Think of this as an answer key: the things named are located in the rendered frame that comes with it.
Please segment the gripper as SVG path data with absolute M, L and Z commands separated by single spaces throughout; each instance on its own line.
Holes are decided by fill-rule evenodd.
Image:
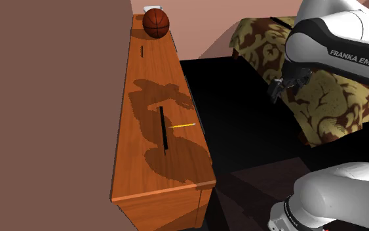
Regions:
M 300 87 L 309 83 L 313 73 L 311 69 L 287 60 L 284 61 L 281 72 L 282 79 L 272 79 L 267 89 L 272 104 L 275 104 L 280 94 L 285 91 L 291 91 L 293 95 L 297 95 Z

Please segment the bed with patterned brown cover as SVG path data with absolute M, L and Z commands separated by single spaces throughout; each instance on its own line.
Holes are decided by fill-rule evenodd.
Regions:
M 293 16 L 243 18 L 229 42 L 266 83 L 281 77 L 284 44 Z M 369 122 L 369 86 L 324 70 L 315 70 L 298 93 L 281 94 L 308 145 L 315 147 L 362 129 Z

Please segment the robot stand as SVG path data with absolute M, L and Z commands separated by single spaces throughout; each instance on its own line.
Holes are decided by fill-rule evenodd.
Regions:
M 289 196 L 295 180 L 308 172 L 295 157 L 217 176 L 225 225 L 216 231 L 270 231 L 267 223 L 272 206 Z

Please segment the wooden chest of drawers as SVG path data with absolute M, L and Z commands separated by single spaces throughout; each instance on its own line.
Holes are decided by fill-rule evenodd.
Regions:
M 138 231 L 199 228 L 216 183 L 210 152 L 172 36 L 151 38 L 143 17 L 132 19 L 110 199 Z

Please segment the long black stick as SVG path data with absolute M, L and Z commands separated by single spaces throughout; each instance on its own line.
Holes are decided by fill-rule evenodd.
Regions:
M 161 116 L 161 129 L 162 129 L 162 136 L 163 136 L 163 150 L 164 155 L 166 155 L 166 150 L 168 149 L 168 142 L 166 136 L 166 126 L 165 126 L 165 117 L 164 117 L 164 110 L 162 106 L 159 106 L 160 116 Z

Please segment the orange basketball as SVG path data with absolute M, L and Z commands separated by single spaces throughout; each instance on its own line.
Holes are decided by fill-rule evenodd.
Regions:
M 142 26 L 148 36 L 160 39 L 168 33 L 170 21 L 163 10 L 153 8 L 144 14 Z

